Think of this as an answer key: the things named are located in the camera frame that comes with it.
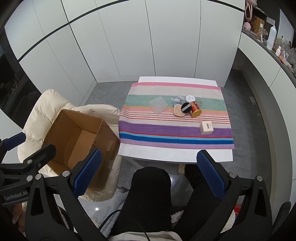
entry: human hand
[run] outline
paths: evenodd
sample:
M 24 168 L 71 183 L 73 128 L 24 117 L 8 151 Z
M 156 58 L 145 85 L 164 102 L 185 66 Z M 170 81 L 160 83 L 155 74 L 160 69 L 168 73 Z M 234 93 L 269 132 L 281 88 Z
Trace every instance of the human hand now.
M 12 222 L 13 224 L 18 223 L 19 231 L 25 235 L 25 216 L 26 211 L 22 209 L 22 204 L 16 204 L 12 209 Z

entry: black pants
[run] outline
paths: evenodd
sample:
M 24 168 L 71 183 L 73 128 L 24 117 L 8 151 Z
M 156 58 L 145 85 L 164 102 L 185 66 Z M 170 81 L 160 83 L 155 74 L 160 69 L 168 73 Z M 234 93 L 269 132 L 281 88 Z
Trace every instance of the black pants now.
M 137 170 L 110 235 L 143 232 L 143 229 L 145 232 L 174 231 L 183 241 L 189 241 L 221 200 L 213 195 L 197 165 L 186 165 L 185 176 L 193 188 L 193 193 L 177 225 L 172 228 L 170 176 L 157 167 Z

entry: open cardboard box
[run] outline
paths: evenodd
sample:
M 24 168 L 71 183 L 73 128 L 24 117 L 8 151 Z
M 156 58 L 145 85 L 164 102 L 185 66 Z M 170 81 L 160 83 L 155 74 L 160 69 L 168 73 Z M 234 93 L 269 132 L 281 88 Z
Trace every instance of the open cardboard box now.
M 103 119 L 62 109 L 45 137 L 43 145 L 46 144 L 56 147 L 56 156 L 48 165 L 58 175 L 72 170 L 92 147 L 100 149 L 102 163 L 89 188 L 102 189 L 117 155 L 119 139 Z

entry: white chair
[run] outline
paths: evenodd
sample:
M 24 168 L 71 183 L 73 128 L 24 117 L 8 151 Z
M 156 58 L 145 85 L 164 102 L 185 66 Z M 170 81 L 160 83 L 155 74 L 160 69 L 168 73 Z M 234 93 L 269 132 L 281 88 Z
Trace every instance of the white chair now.
M 23 162 L 24 159 L 42 147 L 47 132 L 62 109 L 80 111 L 88 115 L 103 118 L 119 138 L 119 109 L 105 104 L 89 104 L 76 107 L 55 90 L 47 90 L 36 102 L 24 126 L 23 132 L 26 134 L 27 139 L 17 149 L 20 162 Z M 101 202 L 112 198 L 118 184 L 121 161 L 122 157 L 117 155 L 103 189 L 88 188 L 81 198 L 94 202 Z M 57 176 L 48 165 L 41 168 L 39 172 L 50 177 Z

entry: striped towel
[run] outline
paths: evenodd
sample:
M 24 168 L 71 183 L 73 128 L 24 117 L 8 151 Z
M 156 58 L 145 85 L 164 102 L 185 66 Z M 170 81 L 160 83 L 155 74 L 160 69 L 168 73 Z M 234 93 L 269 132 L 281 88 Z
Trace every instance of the striped towel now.
M 193 95 L 201 100 L 197 118 L 173 114 L 172 97 Z M 149 102 L 163 97 L 168 109 L 154 114 Z M 211 135 L 200 134 L 200 123 L 212 121 Z M 121 143 L 179 149 L 234 149 L 230 121 L 221 89 L 209 85 L 144 82 L 133 84 L 119 118 Z

